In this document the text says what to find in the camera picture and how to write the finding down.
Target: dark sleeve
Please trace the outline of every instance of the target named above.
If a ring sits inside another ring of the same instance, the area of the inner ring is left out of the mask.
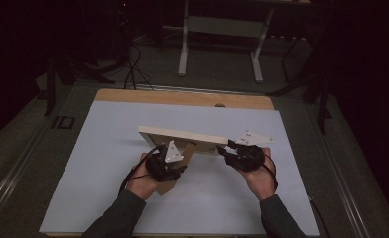
[[[83,238],[132,237],[146,202],[124,189],[114,203],[82,234]]]
[[[278,195],[260,201],[262,224],[270,238],[306,237]]]

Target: floor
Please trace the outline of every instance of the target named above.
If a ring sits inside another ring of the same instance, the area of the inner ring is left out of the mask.
[[[144,37],[134,42],[133,60],[140,51],[134,71],[138,89],[152,86],[154,90],[264,95],[287,85],[280,60],[289,43],[283,39],[265,43],[260,57],[265,82],[261,84],[254,81],[249,61],[251,40],[224,39],[223,44],[205,35],[190,36],[187,74],[177,76],[180,39],[176,31],[161,45],[152,45]],[[289,76],[301,68],[309,51],[306,42],[293,49],[286,61]],[[39,233],[39,227],[96,91],[123,88],[128,71],[123,68],[107,74],[116,81],[113,85],[97,83],[77,72],[74,86],[58,86],[58,103],[50,117],[43,116],[45,101],[35,99],[0,132],[0,182],[17,161],[25,162],[9,199],[0,204],[0,237],[47,237]],[[126,86],[133,88],[132,83]],[[281,112],[306,190],[318,208],[314,213],[321,237],[389,237],[389,207],[336,99],[329,99],[331,118],[326,120],[327,134],[323,135],[316,124],[317,106],[301,99],[304,90],[272,100]],[[51,128],[58,115],[75,117],[74,126],[69,130]]]

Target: person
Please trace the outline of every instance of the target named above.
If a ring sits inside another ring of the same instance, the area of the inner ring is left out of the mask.
[[[273,174],[275,165],[270,160],[271,151],[263,148],[264,165]],[[244,176],[248,187],[259,200],[262,225],[268,237],[271,238],[296,238],[306,237],[296,221],[288,212],[285,205],[275,194],[275,183],[271,174],[260,167],[253,172],[238,171]],[[136,179],[127,183],[113,204],[96,219],[92,225],[82,234],[83,238],[122,238],[132,237],[133,229],[145,207],[148,199],[159,187],[160,183],[149,176],[145,176],[145,165],[142,164],[135,172]]]

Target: person's left hand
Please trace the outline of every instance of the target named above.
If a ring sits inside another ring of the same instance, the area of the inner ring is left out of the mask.
[[[139,196],[141,199],[148,199],[159,187],[160,183],[155,181],[151,176],[146,176],[148,171],[145,168],[145,162],[136,170],[135,174],[127,183],[126,189]]]

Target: hand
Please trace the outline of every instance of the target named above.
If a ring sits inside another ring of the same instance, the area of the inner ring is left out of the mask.
[[[268,157],[271,157],[271,150],[269,148],[263,148],[263,153]],[[264,164],[273,173],[275,173],[275,165],[271,160],[264,156]],[[247,185],[250,190],[256,195],[259,201],[266,199],[275,194],[275,185],[272,176],[266,171],[265,168],[260,167],[256,171],[244,172],[238,170],[246,179]]]
[[[141,160],[145,157],[146,153],[142,154]],[[158,189],[159,182],[155,181],[150,176],[146,176],[148,171],[145,168],[145,162],[136,170],[135,174],[127,183],[126,189],[139,196],[141,199],[148,199],[154,191]]]

